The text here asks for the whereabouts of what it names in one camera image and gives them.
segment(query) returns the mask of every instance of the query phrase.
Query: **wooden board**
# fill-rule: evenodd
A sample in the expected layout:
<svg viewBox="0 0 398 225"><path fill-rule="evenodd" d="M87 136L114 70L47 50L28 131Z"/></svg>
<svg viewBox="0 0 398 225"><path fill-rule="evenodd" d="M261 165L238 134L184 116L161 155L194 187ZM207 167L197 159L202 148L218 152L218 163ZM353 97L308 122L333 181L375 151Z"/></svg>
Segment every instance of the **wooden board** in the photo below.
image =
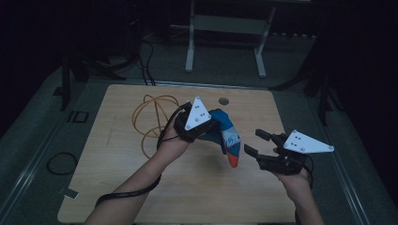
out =
<svg viewBox="0 0 398 225"><path fill-rule="evenodd" d="M239 165L232 169L221 148L214 142L196 140L187 152L171 164L160 184L149 194L136 222L164 223L247 223L294 221L294 204L281 182L259 170L254 158L243 151L246 143L262 154L274 155L273 142L254 135L257 128L281 133L283 125L273 96L268 91L246 89L170 86L111 85L87 139L70 189L79 192L76 200L66 197L58 219L83 222L97 198L112 192L133 174L147 158L141 150L141 135L131 124L134 110L144 95L170 95L179 104L200 96L208 110L220 108L229 114L241 138ZM228 98L221 105L220 98ZM169 114L176 105L164 101ZM157 126L155 108L147 106L137 118L137 127L148 131ZM145 139L151 155L156 139Z"/></svg>

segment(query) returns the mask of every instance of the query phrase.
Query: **dark background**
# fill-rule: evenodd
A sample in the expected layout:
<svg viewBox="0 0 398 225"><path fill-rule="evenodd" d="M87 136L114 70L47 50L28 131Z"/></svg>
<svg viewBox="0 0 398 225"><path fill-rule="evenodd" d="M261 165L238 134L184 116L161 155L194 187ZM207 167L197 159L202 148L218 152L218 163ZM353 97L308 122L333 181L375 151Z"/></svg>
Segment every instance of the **dark background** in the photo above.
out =
<svg viewBox="0 0 398 225"><path fill-rule="evenodd" d="M397 203L394 177L398 163L393 141L398 133L398 3L347 0L314 4L280 3L271 32L317 36L306 64L330 74L330 86L337 91ZM144 23L167 38L169 24L188 24L189 7L189 1L181 0L130 0L117 1L116 5L107 0L1 0L0 135L47 76L61 66L65 53L73 50L103 61L111 54L126 54L126 22L138 18L139 23L130 27L129 33L134 53L139 49ZM226 14L241 10L239 3L222 8Z"/></svg>

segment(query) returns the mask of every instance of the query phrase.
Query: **small round object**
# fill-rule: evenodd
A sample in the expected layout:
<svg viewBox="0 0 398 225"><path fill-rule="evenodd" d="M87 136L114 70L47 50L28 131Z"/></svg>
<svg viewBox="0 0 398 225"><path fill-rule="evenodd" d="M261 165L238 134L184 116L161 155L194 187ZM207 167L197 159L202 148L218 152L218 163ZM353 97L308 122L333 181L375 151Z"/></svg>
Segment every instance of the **small round object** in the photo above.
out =
<svg viewBox="0 0 398 225"><path fill-rule="evenodd" d="M221 105L228 105L228 104L229 104L229 100L228 100L228 98L226 98L226 97L220 97L219 103L220 103Z"/></svg>

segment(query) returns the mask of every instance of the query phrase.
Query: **white triangular marker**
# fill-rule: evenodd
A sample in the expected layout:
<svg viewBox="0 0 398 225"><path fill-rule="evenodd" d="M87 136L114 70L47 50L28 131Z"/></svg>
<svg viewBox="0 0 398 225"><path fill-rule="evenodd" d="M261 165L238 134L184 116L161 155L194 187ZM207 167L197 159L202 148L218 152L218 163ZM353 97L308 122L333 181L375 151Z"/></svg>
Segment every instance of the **white triangular marker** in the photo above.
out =
<svg viewBox="0 0 398 225"><path fill-rule="evenodd" d="M283 147L303 154L334 151L334 147L332 145L327 145L296 130L293 130Z"/></svg>
<svg viewBox="0 0 398 225"><path fill-rule="evenodd" d="M188 116L185 130L196 128L210 119L211 115L208 113L202 100L200 99L200 97L196 97L193 102L190 115Z"/></svg>

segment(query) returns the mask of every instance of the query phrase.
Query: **person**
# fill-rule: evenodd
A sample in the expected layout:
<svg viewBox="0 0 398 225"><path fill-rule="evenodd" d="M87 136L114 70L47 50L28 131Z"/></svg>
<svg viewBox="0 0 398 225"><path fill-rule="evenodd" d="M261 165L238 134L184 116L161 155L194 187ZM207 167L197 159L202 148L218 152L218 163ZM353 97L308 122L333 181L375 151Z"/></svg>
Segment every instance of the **person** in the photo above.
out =
<svg viewBox="0 0 398 225"><path fill-rule="evenodd" d="M174 138L177 136L174 130L174 120L165 130L164 140L158 151L131 177L117 187L113 193L141 190L151 186L162 174L162 172L173 161L179 158L188 148L189 143ZM321 225L323 219L319 213L310 189L308 174L302 170L296 175L275 174L283 183L287 196L297 207L298 217L301 224ZM129 224L131 225L143 206L149 192L132 198L107 200L93 210L84 224Z"/></svg>

